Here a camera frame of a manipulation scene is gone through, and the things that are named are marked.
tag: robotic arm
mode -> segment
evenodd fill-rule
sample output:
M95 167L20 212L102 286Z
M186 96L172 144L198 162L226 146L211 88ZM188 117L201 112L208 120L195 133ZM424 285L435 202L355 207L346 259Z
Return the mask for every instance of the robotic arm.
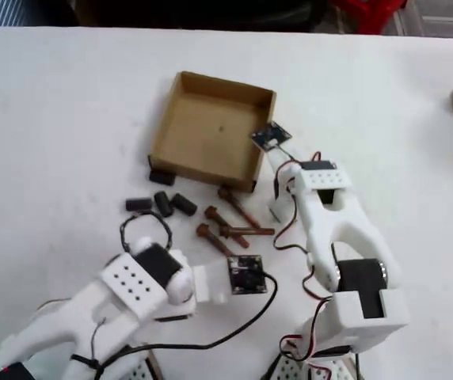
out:
M288 160L280 149L267 155L279 174L277 197L269 208L278 220L287 221L294 197L306 233L308 267L332 293L316 321L304 323L295 357L307 353L311 339L313 361L364 352L407 325L409 311L398 289L401 270L360 206L344 169L330 161ZM335 241L349 244L363 259L336 261Z
M176 308L177 313L195 309L192 269L180 251L167 251L144 237L136 242L131 253L115 257L70 301L3 341L0 376L13 363L24 362L46 348L73 341L72 359L75 360L68 362L63 379L90 380L96 370L83 359L104 363L142 326L158 317L158 311L161 313L166 308L163 315L169 315L172 308ZM146 354L140 354L136 360L140 361L143 355ZM102 378L119 379L133 368L134 363L127 365L133 360L131 356L121 358Z

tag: open cardboard box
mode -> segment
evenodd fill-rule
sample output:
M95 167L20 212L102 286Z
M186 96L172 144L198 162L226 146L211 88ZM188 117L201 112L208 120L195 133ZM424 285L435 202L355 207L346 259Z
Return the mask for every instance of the open cardboard box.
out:
M253 191L263 152L250 135L265 129L275 102L269 89L178 73L149 155L151 167Z

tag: white tabletop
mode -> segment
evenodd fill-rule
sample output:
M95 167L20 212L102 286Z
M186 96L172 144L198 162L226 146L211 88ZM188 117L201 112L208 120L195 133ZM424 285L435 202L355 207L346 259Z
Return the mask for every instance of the white tabletop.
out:
M180 70L275 90L274 119L295 136L296 149L321 150L346 165L402 266L412 315L411 325L361 356L366 378L453 378L453 40L0 29L0 341L46 299L76 293L120 252L123 200L161 189L146 180L146 155ZM246 197L269 226L271 181L265 161ZM220 206L241 224L214 187L178 178L175 191L200 210ZM220 258L194 237L201 220L201 212L170 219L175 246L192 264ZM129 234L164 236L150 221ZM315 304L300 288L302 254L250 240L250 252L280 282L275 304L213 350L157 352L168 379L259 378L280 336L311 315ZM299 228L290 240L303 242ZM154 327L151 342L208 343L266 298L201 306L191 320Z

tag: screw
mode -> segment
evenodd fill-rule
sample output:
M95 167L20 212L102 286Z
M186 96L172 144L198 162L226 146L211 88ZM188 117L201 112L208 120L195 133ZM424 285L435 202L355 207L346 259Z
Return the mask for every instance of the screw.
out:
M200 224L196 228L197 236L201 238L206 238L217 250L219 250L223 255L226 257L235 256L235 254L228 249L226 245L224 245L216 235L214 235L210 230L209 226L205 223Z
M236 228L229 226L221 226L219 228L219 236L225 238L235 235L273 235L276 231L273 228Z
M220 215L218 214L216 207L209 206L208 208L205 209L205 217L207 219L212 219L216 223L218 223L218 226L227 226L231 227L230 224ZM241 235L236 235L233 236L232 239L234 239L242 248L249 248L249 242L243 238Z
M260 223L246 210L244 210L244 207L242 207L241 203L234 197L228 188L225 188L224 186L219 188L218 196L222 200L226 200L229 204L231 204L236 212L238 212L253 228L260 228Z

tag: black cable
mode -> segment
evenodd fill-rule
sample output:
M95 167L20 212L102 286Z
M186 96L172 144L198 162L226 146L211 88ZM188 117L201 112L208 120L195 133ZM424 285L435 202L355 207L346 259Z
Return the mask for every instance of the black cable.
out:
M360 380L362 378L360 375L359 354L355 354L355 376L356 376L356 380Z
M280 354L284 356L287 359L294 360L296 362L303 362L305 360L308 360L312 355L313 355L313 350L314 350L314 326L316 325L316 320L318 318L318 314L320 313L320 310L322 307L330 301L332 297L324 298L318 303L318 306L316 306L316 310L314 311L314 316L313 316L313 321L311 322L311 331L310 331L310 344L309 348L307 349L306 354L302 358L295 358L293 354L289 351L283 351L281 344L283 343L283 340L287 339L289 336L283 336L280 340Z
M94 331L93 331L93 335L91 336L91 358L93 358L93 360L95 359L95 355L94 355L94 337L97 335L97 332L98 332L98 329L105 324L105 322L107 321L107 318L103 318L100 323L98 323L97 327L94 328Z
M119 227L119 232L121 235L121 245L123 246L123 249L125 252L130 253L130 245L126 242L124 238L124 230L126 229L126 226L128 225L129 222L132 220L135 220L141 216L145 215L153 215L165 228L166 234L168 236L167 242L166 242L166 247L165 249L168 251L170 248L172 248L172 230L170 229L169 225L166 224L165 220L163 220L163 217L152 211L152 210L145 210L145 211L139 211L136 214L133 214L130 218L126 219Z
M295 159L291 154L289 154L285 149L281 147L281 145L276 145L279 150L281 150L283 153L285 153L292 161L299 162L298 160Z
M216 346L219 346L222 343L225 343L227 340L233 338L234 336L237 336L239 333L242 333L244 330L246 330L248 327L250 327L254 322L256 322L264 313L267 311L268 307L271 306L272 301L274 301L274 298L276 297L277 293L277 281L274 277L269 275L266 272L259 272L259 271L254 271L252 269L244 269L246 271L252 271L256 273L262 274L265 278L270 279L274 283L274 291L272 292L271 296L269 297L268 301L265 303L264 307L261 308L261 310L254 316L252 317L249 321L247 321L244 325L239 327L238 329L234 330L230 334L224 336L221 339L218 339L210 344L163 344L163 343L156 343L156 344L146 344L144 346L138 346L134 348L125 348L116 354L112 355L110 358L105 360L103 364L100 365L100 367L97 369L97 373L94 376L94 380L99 380L102 374L104 373L105 369L112 365L115 361L118 359L130 355L130 354L135 354L136 352L141 352L141 351L146 351L146 350L155 350L155 349L172 349L172 350L208 350L210 348L214 348Z
M305 255L307 255L307 250L298 244L276 245L278 239L281 238L281 236L285 232L287 232L290 229L290 227L293 226L293 223L295 223L295 221L297 220L297 200L295 199L294 195L291 195L291 198L293 199L293 216L291 217L290 222L274 237L274 240L272 241L272 246L274 247L274 249L277 249L278 251L297 248L300 249Z

